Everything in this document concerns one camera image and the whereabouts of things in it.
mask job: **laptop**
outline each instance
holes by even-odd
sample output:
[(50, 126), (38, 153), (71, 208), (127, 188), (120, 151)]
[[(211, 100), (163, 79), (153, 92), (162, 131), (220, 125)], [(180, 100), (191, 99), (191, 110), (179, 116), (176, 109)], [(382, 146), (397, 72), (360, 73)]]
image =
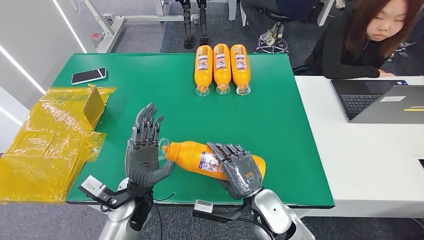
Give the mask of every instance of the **laptop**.
[(342, 79), (333, 79), (331, 84), (348, 122), (424, 124), (424, 85)]

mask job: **white wall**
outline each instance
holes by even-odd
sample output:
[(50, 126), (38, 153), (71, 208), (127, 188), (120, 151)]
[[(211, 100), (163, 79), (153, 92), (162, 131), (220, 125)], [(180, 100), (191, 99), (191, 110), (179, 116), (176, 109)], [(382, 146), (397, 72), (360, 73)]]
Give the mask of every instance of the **white wall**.
[[(29, 110), (17, 101), (6, 90), (0, 87), (0, 107), (23, 123)], [(0, 111), (0, 153), (4, 153), (18, 133), (21, 125)]]
[[(70, 0), (57, 1), (86, 51), (96, 52)], [(0, 45), (44, 90), (73, 53), (83, 52), (53, 0), (0, 1), (0, 31)], [(1, 53), (0, 87), (28, 109), (42, 96)]]

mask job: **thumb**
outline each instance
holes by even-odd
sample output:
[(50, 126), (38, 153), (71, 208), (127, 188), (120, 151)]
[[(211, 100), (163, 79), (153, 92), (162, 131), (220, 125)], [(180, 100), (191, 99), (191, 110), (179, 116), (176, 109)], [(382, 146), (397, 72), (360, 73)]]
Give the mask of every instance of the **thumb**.
[(230, 184), (229, 181), (224, 181), (224, 180), (221, 180), (221, 179), (217, 179), (217, 181), (218, 181), (219, 185), (221, 185), (229, 193), (229, 195), (233, 199), (235, 199), (235, 200), (240, 200), (241, 199), (241, 197), (237, 197), (236, 196), (236, 193), (234, 192), (234, 189), (231, 186), (231, 184)]
[(175, 168), (175, 162), (167, 160), (165, 164), (146, 176), (144, 179), (144, 187), (151, 188), (158, 182), (164, 180), (172, 174)]

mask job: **phone screen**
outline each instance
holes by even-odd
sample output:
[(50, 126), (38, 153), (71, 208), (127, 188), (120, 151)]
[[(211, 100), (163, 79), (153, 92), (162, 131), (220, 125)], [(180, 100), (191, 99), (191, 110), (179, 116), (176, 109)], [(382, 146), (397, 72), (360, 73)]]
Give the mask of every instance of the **phone screen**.
[(98, 68), (90, 71), (75, 73), (72, 75), (72, 84), (84, 83), (90, 80), (101, 79), (106, 75), (106, 68)]

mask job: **bottle label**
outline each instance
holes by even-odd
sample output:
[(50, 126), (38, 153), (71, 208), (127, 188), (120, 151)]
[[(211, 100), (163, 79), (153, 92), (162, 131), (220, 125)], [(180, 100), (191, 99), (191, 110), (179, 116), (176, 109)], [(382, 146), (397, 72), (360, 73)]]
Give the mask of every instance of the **bottle label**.
[(200, 157), (199, 169), (214, 173), (223, 173), (217, 155), (209, 152), (202, 152)]
[(225, 61), (225, 51), (224, 46), (216, 46), (215, 47), (215, 60), (216, 60), (216, 69), (225, 69), (227, 63)]
[(208, 48), (200, 47), (197, 55), (197, 70), (208, 70)]
[(237, 70), (246, 70), (246, 58), (245, 51), (243, 48), (234, 48), (235, 53), (235, 69)]

